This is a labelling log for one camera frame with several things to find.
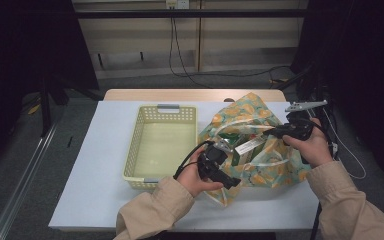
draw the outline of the handheld controller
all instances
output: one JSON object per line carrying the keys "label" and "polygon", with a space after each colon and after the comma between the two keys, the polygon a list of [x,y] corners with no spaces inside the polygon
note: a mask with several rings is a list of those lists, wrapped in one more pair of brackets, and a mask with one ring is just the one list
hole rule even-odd
{"label": "handheld controller", "polygon": [[199,176],[201,179],[209,178],[213,182],[221,182],[226,189],[236,187],[241,180],[232,178],[219,169],[220,165],[226,160],[227,154],[214,145],[209,145],[198,157]]}
{"label": "handheld controller", "polygon": [[265,131],[264,135],[273,135],[279,139],[283,135],[289,135],[293,138],[305,141],[310,138],[313,131],[313,125],[309,123],[309,116],[305,112],[291,112],[286,118],[289,123],[276,126],[270,130]]}

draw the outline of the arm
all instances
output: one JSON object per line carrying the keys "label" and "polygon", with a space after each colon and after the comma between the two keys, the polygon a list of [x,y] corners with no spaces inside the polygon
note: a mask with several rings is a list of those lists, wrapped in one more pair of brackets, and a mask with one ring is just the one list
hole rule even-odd
{"label": "arm", "polygon": [[366,201],[340,162],[333,161],[324,134],[313,129],[307,141],[283,140],[298,149],[313,169],[307,179],[319,198],[320,225],[326,239],[384,239],[384,213]]}
{"label": "arm", "polygon": [[[196,162],[202,150],[197,150],[190,162]],[[166,177],[158,183],[152,194],[139,194],[120,208],[115,240],[146,238],[172,229],[174,223],[192,208],[194,197],[202,191],[222,187],[222,183],[202,181],[197,165],[189,165],[177,180]]]}

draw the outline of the beige jacket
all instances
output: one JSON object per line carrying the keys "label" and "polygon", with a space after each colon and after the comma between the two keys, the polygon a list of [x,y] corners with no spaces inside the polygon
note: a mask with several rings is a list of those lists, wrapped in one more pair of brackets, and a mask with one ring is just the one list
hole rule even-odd
{"label": "beige jacket", "polygon": [[[312,169],[307,179],[322,205],[324,239],[384,240],[384,213],[366,201],[340,162]],[[171,229],[193,204],[182,185],[164,178],[152,194],[142,193],[120,209],[115,240],[140,239]]]}

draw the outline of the person's left hand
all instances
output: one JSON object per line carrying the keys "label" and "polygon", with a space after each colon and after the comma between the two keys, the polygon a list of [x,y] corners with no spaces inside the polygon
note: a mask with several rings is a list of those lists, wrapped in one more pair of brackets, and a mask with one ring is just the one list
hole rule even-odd
{"label": "person's left hand", "polygon": [[[199,154],[203,151],[204,148],[202,147],[196,150],[192,154],[189,163],[197,162]],[[206,182],[202,180],[198,174],[197,164],[190,164],[185,167],[177,178],[177,181],[182,184],[193,197],[198,196],[202,191],[212,191],[223,187],[223,183],[221,182]]]}

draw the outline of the white table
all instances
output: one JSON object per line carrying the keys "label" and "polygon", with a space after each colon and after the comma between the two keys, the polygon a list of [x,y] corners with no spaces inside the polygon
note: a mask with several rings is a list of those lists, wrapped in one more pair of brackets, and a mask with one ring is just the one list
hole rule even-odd
{"label": "white table", "polygon": [[[156,102],[99,102],[82,148],[49,227],[64,231],[115,229],[119,208],[141,193],[122,178],[130,137],[140,105]],[[164,102],[194,105],[201,131],[229,103]],[[267,102],[283,122],[287,102]],[[173,231],[284,231],[311,229],[318,200],[308,182],[277,189],[243,188],[224,208],[205,194]]]}

